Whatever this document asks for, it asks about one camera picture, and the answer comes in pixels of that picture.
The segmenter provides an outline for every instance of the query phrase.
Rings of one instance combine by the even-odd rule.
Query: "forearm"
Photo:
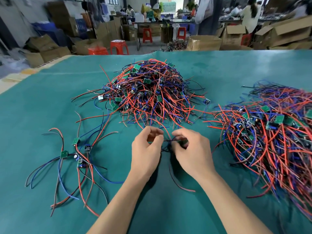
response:
[[[228,234],[272,234],[216,172],[202,176],[198,183],[209,197]]]
[[[135,209],[136,202],[146,184],[131,172],[87,234],[125,234]]]

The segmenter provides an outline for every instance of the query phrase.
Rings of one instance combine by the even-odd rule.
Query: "woman with ponytail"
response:
[[[248,0],[247,6],[239,13],[243,18],[242,25],[246,26],[248,33],[252,33],[257,24],[261,13],[261,6],[256,4],[256,0]]]

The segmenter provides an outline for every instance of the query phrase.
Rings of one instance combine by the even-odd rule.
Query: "green table surface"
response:
[[[312,90],[312,51],[210,51],[210,52],[155,52],[130,56],[73,56],[49,69],[31,75],[0,95],[0,141],[2,148],[2,171],[0,178],[0,233],[86,233],[96,217],[84,208],[81,200],[72,200],[55,210],[50,218],[50,205],[57,181],[57,163],[47,167],[34,180],[34,188],[25,188],[28,174],[37,166],[59,156],[61,139],[55,134],[41,135],[52,127],[59,128],[65,140],[65,150],[74,151],[72,141],[76,137],[79,118],[102,114],[93,102],[78,107],[88,97],[71,103],[70,98],[86,90],[101,88],[123,66],[138,60],[156,58],[174,63],[184,78],[194,76],[207,91],[213,105],[239,102],[241,93],[258,80],[269,80],[292,87]],[[112,181],[123,181],[130,170],[131,143],[141,131],[136,124],[125,127],[120,117],[113,115],[105,134],[117,134],[101,140],[93,151],[97,164],[108,168],[104,176]],[[80,134],[101,123],[101,118],[83,121]],[[208,137],[211,147],[217,144],[219,131],[207,128],[197,120],[194,125],[184,124]],[[273,233],[311,233],[312,224],[293,206],[273,195],[247,199],[261,189],[252,187],[256,177],[244,169],[229,167],[232,155],[219,147],[213,153],[218,173],[233,191]],[[188,175],[179,181],[186,188],[196,189],[188,193],[179,189],[169,173],[169,154],[163,153],[155,185],[146,192],[137,207],[129,233],[226,233],[211,202],[199,185]],[[74,159],[64,161],[62,177],[72,192],[78,185]],[[95,174],[95,180],[107,193],[108,199],[117,193],[120,184],[109,184]],[[90,182],[84,187],[87,196]],[[66,197],[59,189],[58,200]],[[98,213],[106,207],[103,194],[97,187],[88,204]]]

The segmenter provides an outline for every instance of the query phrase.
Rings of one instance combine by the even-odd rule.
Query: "pile of wires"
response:
[[[269,191],[287,197],[312,220],[312,93],[277,84],[252,88],[251,102],[219,106],[205,122],[221,130],[218,145],[228,146],[232,165],[263,181],[263,193],[254,197]]]
[[[193,103],[207,102],[203,95],[194,93],[203,90],[202,87],[190,89],[191,79],[184,80],[173,64],[155,59],[129,64],[113,80],[107,78],[109,83],[102,89],[88,91],[72,100],[94,93],[95,96],[80,106],[94,101],[94,105],[102,110],[110,104],[111,114],[119,111],[125,125],[137,123],[143,129],[156,123],[166,129],[163,123],[169,120],[173,125],[183,127],[181,122],[193,123],[190,120],[195,114]],[[102,108],[96,102],[104,102]]]
[[[186,49],[187,46],[188,46],[188,43],[186,40],[175,39],[172,42],[167,44],[167,51],[172,52],[175,50],[183,50],[183,49]]]
[[[91,151],[93,149],[93,147],[103,138],[107,137],[108,135],[111,135],[113,133],[117,133],[117,131],[113,131],[110,132],[106,135],[102,135],[108,121],[109,121],[109,116],[106,115],[106,119],[104,120],[105,116],[103,115],[102,117],[102,123],[97,126],[96,128],[90,130],[89,132],[83,134],[83,135],[79,135],[79,130],[80,130],[80,126],[81,126],[81,117],[80,114],[78,114],[80,120],[79,120],[79,127],[78,127],[78,131],[77,131],[77,137],[74,139],[74,141],[72,142],[73,145],[73,152],[69,153],[68,150],[64,150],[64,137],[63,134],[61,133],[61,131],[58,128],[51,128],[49,130],[49,132],[44,133],[43,135],[48,135],[48,134],[58,134],[61,139],[62,139],[62,147],[61,147],[61,152],[60,152],[60,156],[55,157],[53,159],[51,159],[50,161],[44,163],[43,165],[37,167],[34,171],[32,171],[30,173],[30,175],[27,177],[26,179],[26,183],[25,186],[29,186],[31,187],[31,189],[33,189],[33,181],[36,178],[36,176],[40,175],[40,171],[42,171],[42,169],[46,168],[47,166],[49,166],[50,164],[52,164],[53,162],[58,162],[58,166],[57,166],[57,184],[56,184],[56,188],[55,188],[55,193],[54,193],[54,203],[53,205],[51,205],[51,216],[53,215],[53,212],[55,210],[55,208],[58,208],[62,205],[64,205],[68,200],[70,200],[71,198],[74,200],[80,200],[79,198],[77,198],[77,195],[80,194],[81,199],[84,203],[84,206],[87,207],[88,210],[90,210],[90,212],[92,212],[94,215],[99,216],[95,211],[93,211],[90,206],[88,205],[88,199],[90,196],[90,193],[92,191],[93,185],[96,185],[101,192],[103,193],[106,203],[108,204],[107,201],[107,196],[104,192],[104,190],[98,185],[98,183],[94,180],[94,171],[96,173],[99,174],[99,176],[104,179],[106,182],[111,183],[111,184],[121,184],[123,182],[112,182],[108,179],[106,179],[100,172],[100,169],[105,169],[107,170],[107,168],[100,166],[100,165],[95,165],[92,161],[92,156],[91,156]],[[85,140],[82,140],[82,138],[86,135],[89,134],[89,137]],[[96,135],[95,140],[93,141],[93,143],[91,143],[91,139],[93,136]],[[72,160],[76,160],[77,161],[77,166],[75,168],[75,170],[77,171],[77,175],[78,175],[78,185],[77,188],[73,191],[73,192],[68,192],[65,182],[62,179],[62,175],[61,175],[61,169],[62,169],[62,165],[64,161],[68,161],[71,163]],[[87,198],[84,197],[83,195],[83,187],[85,187],[85,183],[87,180],[92,181],[91,184],[91,188],[89,190],[88,196]],[[67,195],[67,197],[62,200],[57,202],[57,197],[59,197],[58,193],[59,193],[59,184],[61,184],[62,189],[64,190],[65,194]]]

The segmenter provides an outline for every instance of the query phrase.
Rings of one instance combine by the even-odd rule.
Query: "stool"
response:
[[[105,47],[88,48],[89,55],[108,55]]]
[[[151,28],[143,28],[143,43],[145,43],[146,40],[149,40],[151,43],[153,42]]]
[[[113,54],[113,53],[112,53],[113,47],[116,48],[117,55],[124,55],[123,49],[122,49],[122,48],[123,48],[123,47],[126,47],[126,49],[127,49],[127,55],[129,55],[128,46],[127,46],[125,40],[116,39],[116,40],[111,41],[111,55]]]
[[[177,39],[183,39],[185,40],[186,38],[186,28],[185,27],[179,27],[177,29]]]
[[[243,35],[241,38],[241,46],[249,46],[251,39],[252,33]]]

